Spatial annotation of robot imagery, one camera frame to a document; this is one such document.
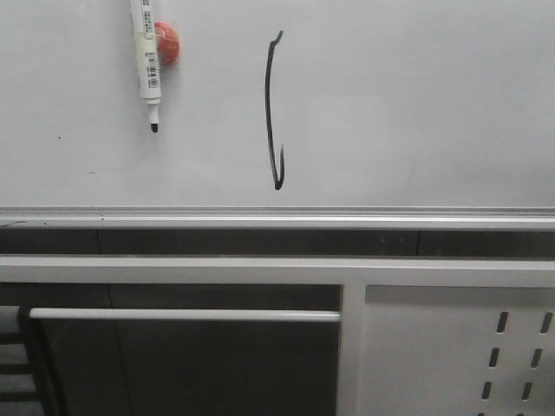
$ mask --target white metal rail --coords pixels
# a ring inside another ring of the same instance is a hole
[[[341,314],[323,310],[254,309],[73,309],[33,308],[33,319],[116,321],[340,322]]]

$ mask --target white metal frame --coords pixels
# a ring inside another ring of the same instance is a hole
[[[0,283],[340,284],[337,415],[353,416],[368,286],[555,289],[555,261],[5,256]]]

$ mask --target marker label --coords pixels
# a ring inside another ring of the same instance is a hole
[[[150,7],[150,0],[142,0],[142,24],[145,29],[145,37],[154,39],[153,12]]]
[[[158,88],[160,86],[160,65],[158,63],[158,54],[154,52],[146,52],[147,58],[147,79],[149,88]]]

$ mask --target perforated panel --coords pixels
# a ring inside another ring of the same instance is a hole
[[[553,289],[368,287],[358,414],[555,413]]]

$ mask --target barcode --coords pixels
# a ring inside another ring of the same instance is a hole
[[[147,52],[148,59],[147,65],[147,79],[149,88],[157,88],[160,86],[160,72],[158,65],[158,54],[154,52]]]
[[[143,12],[144,21],[145,21],[145,34],[152,35],[153,34],[153,17],[150,14],[150,10],[145,10]]]

